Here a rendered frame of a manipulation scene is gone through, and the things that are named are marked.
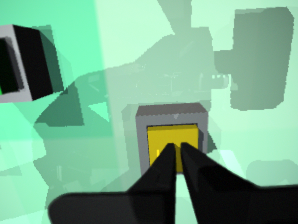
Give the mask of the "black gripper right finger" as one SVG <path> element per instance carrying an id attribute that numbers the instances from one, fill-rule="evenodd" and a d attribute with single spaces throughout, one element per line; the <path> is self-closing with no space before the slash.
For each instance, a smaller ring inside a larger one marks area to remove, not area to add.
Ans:
<path id="1" fill-rule="evenodd" d="M 298 219 L 298 184 L 258 186 L 180 143 L 183 173 L 198 224 L 263 224 Z"/>

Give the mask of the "yellow button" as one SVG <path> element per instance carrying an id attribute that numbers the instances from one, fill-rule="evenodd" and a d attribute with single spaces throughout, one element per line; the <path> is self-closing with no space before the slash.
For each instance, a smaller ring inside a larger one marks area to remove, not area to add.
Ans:
<path id="1" fill-rule="evenodd" d="M 167 143 L 175 145 L 177 175 L 184 175 L 181 142 L 207 155 L 209 112 L 199 102 L 139 106 L 135 121 L 141 177 Z"/>

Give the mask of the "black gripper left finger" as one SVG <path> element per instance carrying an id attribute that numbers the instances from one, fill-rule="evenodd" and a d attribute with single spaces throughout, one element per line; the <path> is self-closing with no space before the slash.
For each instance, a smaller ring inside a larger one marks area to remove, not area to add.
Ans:
<path id="1" fill-rule="evenodd" d="M 175 224 L 177 167 L 167 143 L 146 173 L 123 192 L 69 192 L 47 208 L 51 224 Z"/>

